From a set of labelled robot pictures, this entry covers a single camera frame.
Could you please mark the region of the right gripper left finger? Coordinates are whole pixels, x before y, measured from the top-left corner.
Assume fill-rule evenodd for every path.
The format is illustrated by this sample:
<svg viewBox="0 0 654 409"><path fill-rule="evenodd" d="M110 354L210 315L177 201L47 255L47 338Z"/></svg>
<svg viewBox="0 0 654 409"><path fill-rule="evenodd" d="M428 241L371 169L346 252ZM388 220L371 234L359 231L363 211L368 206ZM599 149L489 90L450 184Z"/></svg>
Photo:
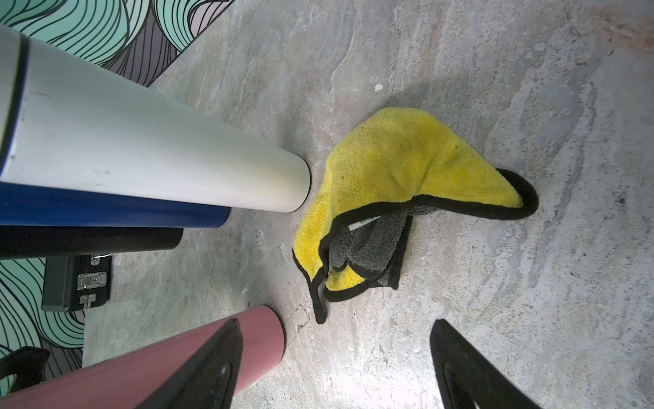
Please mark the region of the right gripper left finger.
<svg viewBox="0 0 654 409"><path fill-rule="evenodd" d="M138 407L231 407L243 347L238 320L228 320Z"/></svg>

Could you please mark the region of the pink thermos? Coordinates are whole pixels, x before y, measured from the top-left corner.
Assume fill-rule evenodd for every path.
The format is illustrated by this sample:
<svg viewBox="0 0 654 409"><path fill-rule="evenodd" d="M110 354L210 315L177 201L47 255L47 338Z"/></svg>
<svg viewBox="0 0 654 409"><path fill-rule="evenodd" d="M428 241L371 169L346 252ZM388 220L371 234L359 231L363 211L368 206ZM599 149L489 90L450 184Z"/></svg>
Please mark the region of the pink thermos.
<svg viewBox="0 0 654 409"><path fill-rule="evenodd" d="M234 398L274 369L284 355L284 327L279 316L269 306L250 308L117 358L45 380L3 397L1 406L139 408L141 402L231 319L238 320L244 341Z"/></svg>

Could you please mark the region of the yellow cleaning cloth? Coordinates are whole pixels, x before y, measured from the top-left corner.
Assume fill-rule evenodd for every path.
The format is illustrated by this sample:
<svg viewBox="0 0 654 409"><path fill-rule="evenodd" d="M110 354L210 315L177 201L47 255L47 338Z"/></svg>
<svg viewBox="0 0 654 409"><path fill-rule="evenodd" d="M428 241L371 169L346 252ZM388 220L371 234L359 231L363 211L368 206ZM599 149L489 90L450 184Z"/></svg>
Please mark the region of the yellow cleaning cloth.
<svg viewBox="0 0 654 409"><path fill-rule="evenodd" d="M293 244L318 323L325 304L397 289L416 216L450 211L492 220L531 216L538 194L489 164L428 112L380 110L331 151Z"/></svg>

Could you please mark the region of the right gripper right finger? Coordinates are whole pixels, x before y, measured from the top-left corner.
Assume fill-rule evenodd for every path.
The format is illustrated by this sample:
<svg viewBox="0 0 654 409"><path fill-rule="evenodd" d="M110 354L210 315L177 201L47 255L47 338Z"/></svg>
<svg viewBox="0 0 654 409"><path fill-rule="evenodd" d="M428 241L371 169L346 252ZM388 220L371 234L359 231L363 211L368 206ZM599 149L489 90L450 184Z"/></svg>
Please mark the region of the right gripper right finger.
<svg viewBox="0 0 654 409"><path fill-rule="evenodd" d="M445 408L537 408L447 320L436 320L430 349Z"/></svg>

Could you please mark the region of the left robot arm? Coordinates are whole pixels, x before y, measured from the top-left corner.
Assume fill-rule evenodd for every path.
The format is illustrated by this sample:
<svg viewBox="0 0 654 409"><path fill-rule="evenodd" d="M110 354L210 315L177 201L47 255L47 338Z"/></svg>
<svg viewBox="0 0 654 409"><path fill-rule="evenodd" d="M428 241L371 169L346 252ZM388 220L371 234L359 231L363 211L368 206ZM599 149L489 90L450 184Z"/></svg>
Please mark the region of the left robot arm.
<svg viewBox="0 0 654 409"><path fill-rule="evenodd" d="M1 379L15 376L9 393L25 390L45 381L45 368L51 356L47 349L26 346L1 359Z"/></svg>

